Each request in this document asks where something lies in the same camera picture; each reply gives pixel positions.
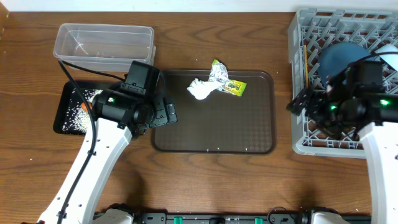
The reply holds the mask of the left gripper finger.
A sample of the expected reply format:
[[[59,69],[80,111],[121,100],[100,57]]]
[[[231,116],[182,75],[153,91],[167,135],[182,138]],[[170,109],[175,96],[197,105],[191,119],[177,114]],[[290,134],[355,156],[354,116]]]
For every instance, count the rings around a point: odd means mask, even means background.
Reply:
[[[166,97],[164,102],[168,123],[176,123],[178,119],[173,99]]]
[[[155,118],[152,122],[153,127],[163,126],[167,124],[168,117],[165,110],[165,103],[163,99],[154,100]]]

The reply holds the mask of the white tissue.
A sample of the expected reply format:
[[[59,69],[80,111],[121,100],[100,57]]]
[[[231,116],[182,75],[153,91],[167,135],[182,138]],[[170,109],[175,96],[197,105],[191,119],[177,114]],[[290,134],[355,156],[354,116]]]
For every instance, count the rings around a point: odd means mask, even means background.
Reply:
[[[214,82],[204,82],[199,79],[194,79],[191,82],[187,90],[197,99],[204,100],[213,90],[220,87],[222,83],[214,81]]]

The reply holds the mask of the dark blue plate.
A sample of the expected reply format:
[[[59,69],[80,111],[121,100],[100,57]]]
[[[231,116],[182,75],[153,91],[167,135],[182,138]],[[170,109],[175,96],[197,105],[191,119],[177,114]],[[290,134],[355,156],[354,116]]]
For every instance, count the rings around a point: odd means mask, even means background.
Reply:
[[[326,88],[329,78],[333,78],[346,67],[370,53],[360,45],[351,42],[340,42],[334,45],[329,45],[322,50],[318,58],[318,76],[320,77],[323,86]]]

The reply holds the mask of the wooden chopstick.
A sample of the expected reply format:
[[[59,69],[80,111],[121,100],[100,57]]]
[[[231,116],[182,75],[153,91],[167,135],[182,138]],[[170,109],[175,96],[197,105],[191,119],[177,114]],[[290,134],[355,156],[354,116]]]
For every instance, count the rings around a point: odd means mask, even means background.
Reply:
[[[309,89],[310,80],[308,76],[308,57],[307,57],[307,45],[303,45],[303,55],[304,55],[304,69],[305,69],[305,87]]]

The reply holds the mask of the silver green snack wrapper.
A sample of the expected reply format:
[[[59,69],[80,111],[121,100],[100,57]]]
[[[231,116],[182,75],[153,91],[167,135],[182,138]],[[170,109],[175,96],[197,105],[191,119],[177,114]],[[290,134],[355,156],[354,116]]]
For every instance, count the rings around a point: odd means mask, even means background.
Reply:
[[[217,90],[234,96],[242,96],[247,85],[241,81],[231,80],[226,66],[217,59],[214,59],[211,64],[211,72],[208,81],[218,83]]]

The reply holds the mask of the orange carrot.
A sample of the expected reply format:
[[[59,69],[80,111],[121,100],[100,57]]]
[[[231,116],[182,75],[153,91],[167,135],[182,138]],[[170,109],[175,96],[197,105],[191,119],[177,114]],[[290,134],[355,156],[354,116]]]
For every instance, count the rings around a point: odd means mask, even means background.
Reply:
[[[88,113],[88,111],[91,110],[93,106],[92,106],[91,103],[88,103],[88,106],[86,106],[85,103],[82,103],[82,104],[80,105],[80,107],[81,107],[81,109],[82,109],[83,111],[85,111],[86,113]]]

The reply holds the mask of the pile of white rice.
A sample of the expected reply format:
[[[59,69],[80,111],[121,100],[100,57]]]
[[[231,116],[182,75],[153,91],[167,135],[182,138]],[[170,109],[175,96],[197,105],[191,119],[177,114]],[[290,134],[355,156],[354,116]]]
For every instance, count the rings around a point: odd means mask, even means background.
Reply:
[[[84,102],[75,88],[72,90],[67,103],[65,118],[61,126],[62,133],[84,135],[87,129],[91,127],[91,122],[89,114],[80,107]]]

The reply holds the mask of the light blue bowl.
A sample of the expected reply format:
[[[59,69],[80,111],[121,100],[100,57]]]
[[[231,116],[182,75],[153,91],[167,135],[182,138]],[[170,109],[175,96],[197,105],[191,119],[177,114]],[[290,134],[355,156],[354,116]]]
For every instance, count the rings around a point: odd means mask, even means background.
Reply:
[[[383,61],[385,61],[394,70],[398,69],[397,47],[395,47],[392,44],[386,44],[383,47],[377,49],[375,53],[376,54],[384,53],[384,55],[381,55],[380,58],[382,58]]]

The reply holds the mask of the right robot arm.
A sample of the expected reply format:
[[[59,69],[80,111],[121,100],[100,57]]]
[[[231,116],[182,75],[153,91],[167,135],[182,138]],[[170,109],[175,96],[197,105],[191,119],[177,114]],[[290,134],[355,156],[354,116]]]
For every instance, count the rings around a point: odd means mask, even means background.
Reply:
[[[288,105],[320,131],[339,139],[354,129],[366,155],[372,223],[397,223],[397,97],[384,93],[379,78],[335,77],[325,92],[303,89]]]

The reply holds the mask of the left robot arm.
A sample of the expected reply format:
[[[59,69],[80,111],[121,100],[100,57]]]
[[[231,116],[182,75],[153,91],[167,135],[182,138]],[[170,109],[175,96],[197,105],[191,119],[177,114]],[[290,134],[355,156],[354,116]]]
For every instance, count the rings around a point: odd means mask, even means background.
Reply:
[[[110,173],[131,140],[145,130],[177,121],[174,102],[140,95],[135,87],[105,89],[93,99],[94,117],[78,155],[39,223],[92,223]]]

